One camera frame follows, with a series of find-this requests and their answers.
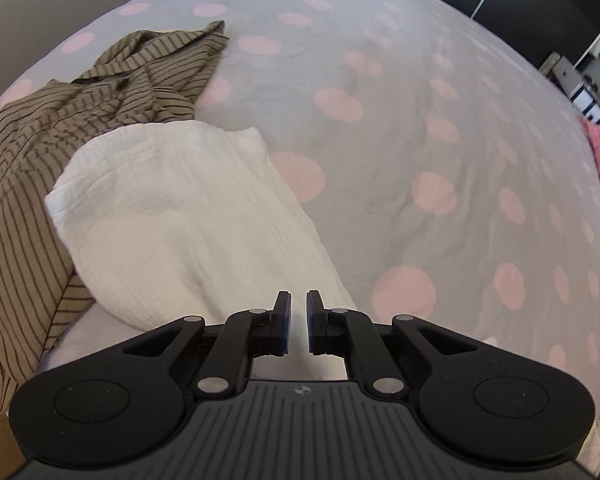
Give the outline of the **white muslin garment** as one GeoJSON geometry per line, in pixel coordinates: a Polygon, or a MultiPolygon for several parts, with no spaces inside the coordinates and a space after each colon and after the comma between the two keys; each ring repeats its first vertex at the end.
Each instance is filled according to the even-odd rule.
{"type": "Polygon", "coordinates": [[[116,129],[74,153],[45,207],[87,290],[140,330],[188,314],[220,322],[283,290],[352,302],[253,128],[116,129]]]}

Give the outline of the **white shelf unit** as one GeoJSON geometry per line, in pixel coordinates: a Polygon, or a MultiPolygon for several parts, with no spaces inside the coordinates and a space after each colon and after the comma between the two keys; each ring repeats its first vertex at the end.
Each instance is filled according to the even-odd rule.
{"type": "Polygon", "coordinates": [[[600,32],[577,62],[552,52],[540,67],[540,73],[551,81],[573,107],[589,122],[600,126],[600,90],[594,79],[581,68],[600,58],[600,32]]]}

